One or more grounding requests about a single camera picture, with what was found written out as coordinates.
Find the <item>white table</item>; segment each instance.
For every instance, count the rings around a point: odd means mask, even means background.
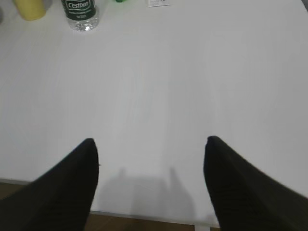
[[[0,178],[34,180],[93,137],[92,210],[215,225],[203,178],[215,134],[308,196],[300,0],[97,4],[99,26],[79,33],[60,1],[35,22],[0,2]]]

